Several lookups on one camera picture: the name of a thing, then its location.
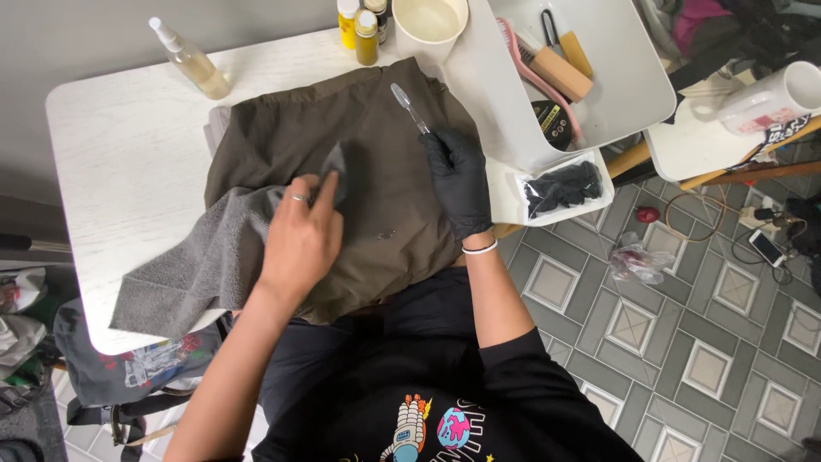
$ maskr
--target person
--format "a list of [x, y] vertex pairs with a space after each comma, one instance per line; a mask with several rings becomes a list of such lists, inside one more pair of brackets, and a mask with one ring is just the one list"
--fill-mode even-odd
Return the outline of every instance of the person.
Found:
[[254, 460], [641, 460], [545, 351], [495, 249], [481, 150], [450, 130], [420, 141], [466, 268], [391, 297], [377, 328], [372, 316], [292, 319], [342, 242], [336, 174], [312, 207], [319, 179], [294, 179], [163, 460], [242, 460], [258, 397], [269, 429]]

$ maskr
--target clear toothbrush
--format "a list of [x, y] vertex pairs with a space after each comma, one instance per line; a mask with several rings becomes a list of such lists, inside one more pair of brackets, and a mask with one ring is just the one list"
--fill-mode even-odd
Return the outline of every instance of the clear toothbrush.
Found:
[[411, 100], [408, 99], [408, 95], [405, 91], [395, 83], [391, 84], [391, 91], [393, 92], [393, 96], [395, 96], [397, 101], [399, 101], [399, 105], [407, 109], [410, 116], [413, 117], [413, 121], [416, 122], [416, 126], [419, 128], [419, 131], [422, 132], [423, 135], [430, 133], [428, 126], [424, 124], [424, 121], [419, 116], [419, 113], [417, 113], [416, 109], [413, 109], [413, 106], [411, 106]]

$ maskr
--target spray bottle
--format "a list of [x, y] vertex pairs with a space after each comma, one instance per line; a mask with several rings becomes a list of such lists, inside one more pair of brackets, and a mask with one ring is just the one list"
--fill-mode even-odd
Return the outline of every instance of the spray bottle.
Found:
[[165, 45], [168, 61], [180, 70], [194, 85], [197, 85], [210, 99], [222, 99], [231, 93], [231, 87], [222, 73], [194, 44], [183, 39], [177, 32], [163, 24], [158, 17], [149, 20], [149, 25], [159, 40]]

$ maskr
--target planet print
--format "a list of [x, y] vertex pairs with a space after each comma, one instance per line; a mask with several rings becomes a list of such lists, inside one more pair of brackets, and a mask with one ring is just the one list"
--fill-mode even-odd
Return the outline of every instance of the planet print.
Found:
[[436, 435], [445, 449], [459, 449], [470, 438], [470, 421], [461, 409], [450, 408], [439, 420]]

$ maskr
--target smartphone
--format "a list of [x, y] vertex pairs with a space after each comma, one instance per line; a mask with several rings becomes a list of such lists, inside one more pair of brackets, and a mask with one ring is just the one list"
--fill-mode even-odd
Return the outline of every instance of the smartphone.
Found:
[[778, 267], [784, 262], [784, 254], [773, 244], [773, 241], [761, 233], [760, 229], [750, 236], [750, 244], [770, 265]]

